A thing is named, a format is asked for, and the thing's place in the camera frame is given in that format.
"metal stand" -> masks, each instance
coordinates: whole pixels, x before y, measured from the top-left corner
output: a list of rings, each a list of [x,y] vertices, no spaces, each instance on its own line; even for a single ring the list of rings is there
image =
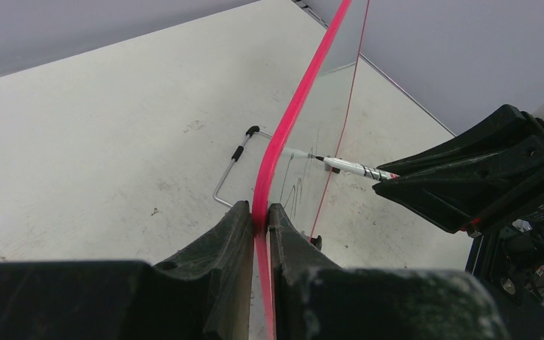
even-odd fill
[[[228,164],[228,167],[224,171],[224,174],[222,175],[222,178],[220,178],[220,182],[218,182],[218,184],[216,186],[216,189],[214,190],[214,194],[213,194],[214,200],[216,202],[228,207],[228,208],[232,208],[232,204],[228,203],[226,200],[221,199],[218,196],[218,193],[220,192],[220,189],[222,188],[222,185],[224,184],[224,181],[226,181],[226,178],[228,177],[228,174],[230,173],[230,170],[234,166],[234,163],[237,163],[239,161],[239,158],[241,158],[241,154],[243,154],[243,150],[245,150],[245,146],[247,145],[247,142],[251,139],[251,137],[253,137],[254,133],[256,133],[256,132],[262,134],[264,137],[267,137],[268,139],[272,138],[271,134],[267,133],[266,131],[261,130],[259,128],[259,126],[254,125],[254,126],[250,127],[249,130],[247,130],[247,132],[245,133],[245,138],[243,139],[243,143],[241,143],[237,147],[237,150],[234,151],[234,154],[232,154],[232,157],[230,157],[230,163]]]

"table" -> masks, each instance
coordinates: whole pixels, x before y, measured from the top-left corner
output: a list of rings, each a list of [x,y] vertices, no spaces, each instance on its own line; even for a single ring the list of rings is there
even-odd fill
[[[290,1],[262,0],[0,78],[0,261],[155,263],[183,248],[225,213],[211,193],[230,155],[251,125],[274,130],[323,35]],[[450,137],[360,63],[340,157],[382,164]],[[250,142],[225,198],[251,199],[265,143]],[[371,185],[331,178],[317,225],[329,258],[464,268],[468,237]]]

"marker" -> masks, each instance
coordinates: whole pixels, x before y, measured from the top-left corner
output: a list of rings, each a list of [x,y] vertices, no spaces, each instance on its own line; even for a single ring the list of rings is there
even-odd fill
[[[314,158],[316,157],[313,154],[308,154],[305,151],[297,150],[297,149],[291,149],[290,147],[286,147],[283,149],[283,156],[289,156],[295,159],[300,158]]]
[[[353,163],[351,161],[344,161],[343,159],[339,158],[316,156],[316,159],[318,159],[319,161],[323,161],[325,164],[328,164],[333,168],[351,172],[352,174],[368,177],[370,179],[374,179],[375,181],[386,181],[399,177],[399,175],[392,174],[388,171],[370,168],[369,166],[363,164]]]

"pink frame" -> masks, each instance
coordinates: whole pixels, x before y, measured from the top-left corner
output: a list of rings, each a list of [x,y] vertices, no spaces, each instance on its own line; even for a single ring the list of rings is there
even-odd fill
[[[259,278],[261,284],[261,294],[263,298],[263,306],[266,312],[266,323],[268,325],[268,339],[275,338],[276,329],[274,327],[274,304],[273,304],[273,294],[271,287],[271,276],[270,276],[270,263],[268,259],[268,244],[266,241],[266,221],[268,217],[268,196],[270,194],[270,187],[272,185],[272,180],[274,178],[274,171],[276,169],[276,164],[278,159],[281,156],[286,142],[289,138],[293,126],[297,121],[297,118],[300,114],[300,111],[307,99],[307,95],[310,93],[312,85],[318,75],[318,71],[324,62],[324,58],[327,56],[330,47],[336,37],[336,33],[339,30],[339,27],[343,23],[343,19],[351,5],[351,0],[343,0],[339,8],[336,10],[336,14],[328,27],[326,34],[322,38],[320,46],[316,50],[312,62],[305,71],[303,79],[299,83],[295,95],[291,99],[285,114],[283,115],[276,131],[274,132],[273,137],[268,144],[266,153],[263,155],[261,161],[261,166],[259,167],[259,173],[257,176],[257,181],[254,188],[254,197],[253,197],[253,208],[252,208],[252,217],[254,221],[255,228],[255,247],[257,253],[257,261],[259,267]],[[368,16],[368,7],[366,7],[365,18]],[[362,35],[364,32],[365,24],[362,26]],[[353,91],[353,80],[351,82],[351,91]],[[349,94],[349,103],[351,102],[351,91]],[[341,144],[341,138],[343,137],[343,132],[345,130],[345,123],[347,121],[347,115],[349,113],[349,103],[347,105],[347,112],[345,114],[345,121],[343,123],[343,130],[341,131],[341,137],[339,138],[339,143],[337,145],[335,154],[339,151],[339,145]],[[318,207],[317,215],[314,221],[314,226],[312,228],[312,233],[318,219],[318,214],[324,201],[324,194],[329,183],[329,178],[327,179],[326,185],[324,187],[324,193],[320,200],[320,205]]]

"gray wall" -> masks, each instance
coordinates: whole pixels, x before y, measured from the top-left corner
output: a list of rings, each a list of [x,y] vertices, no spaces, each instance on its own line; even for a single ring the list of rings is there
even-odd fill
[[[339,2],[305,0],[326,22]],[[544,1],[374,0],[362,51],[456,133],[544,102]]]
[[[0,0],[0,76],[254,0]]]

